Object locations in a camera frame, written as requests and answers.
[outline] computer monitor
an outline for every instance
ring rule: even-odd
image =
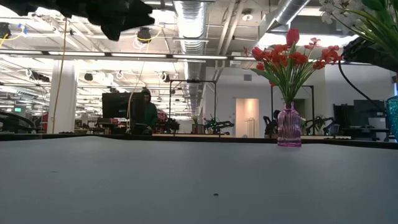
[[[351,121],[352,126],[369,125],[369,118],[385,118],[386,106],[384,100],[354,100],[355,116]]]
[[[127,118],[130,93],[103,93],[103,118]],[[133,93],[130,104],[130,118],[140,123],[144,120],[145,102],[143,93]]]
[[[103,93],[103,118],[127,118],[127,106],[130,93]]]

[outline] white column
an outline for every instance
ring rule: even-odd
[[[57,97],[60,72],[61,61],[55,60],[51,79],[51,97],[47,134],[57,134],[63,131],[73,132],[75,129],[76,92],[79,72],[75,68],[74,62],[63,62],[63,72],[58,94],[57,111],[54,116],[53,114],[55,108],[55,100]],[[53,122],[55,122],[54,131],[52,129]]]

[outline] air duct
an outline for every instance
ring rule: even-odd
[[[205,2],[198,1],[176,1],[175,10],[178,14],[178,30],[180,37],[190,38],[189,41],[181,41],[181,49],[183,54],[203,55],[205,51],[205,43],[194,41],[192,39],[205,38],[206,29],[206,9]],[[202,63],[185,62],[185,79],[186,80],[204,80],[205,73],[201,72]],[[186,94],[189,95],[192,114],[199,114],[199,105],[201,100],[201,92],[203,85],[187,84]]]
[[[290,22],[309,2],[310,0],[281,0],[276,10],[263,17],[259,25],[259,42],[264,38],[266,32],[270,30],[279,27],[280,31],[288,31]]]

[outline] tulip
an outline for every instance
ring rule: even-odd
[[[262,55],[262,50],[258,47],[253,48],[253,50],[251,50],[251,53],[253,54],[254,58],[258,61],[260,61],[262,59],[261,55]]]
[[[262,71],[264,71],[264,70],[266,69],[266,67],[264,66],[263,63],[258,63],[257,66],[256,66],[256,68],[257,68],[258,70],[262,70]]]
[[[290,29],[286,34],[286,44],[292,46],[300,40],[300,34],[298,29]]]

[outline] blue vase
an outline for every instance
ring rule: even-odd
[[[387,115],[390,130],[398,141],[398,96],[387,100]]]

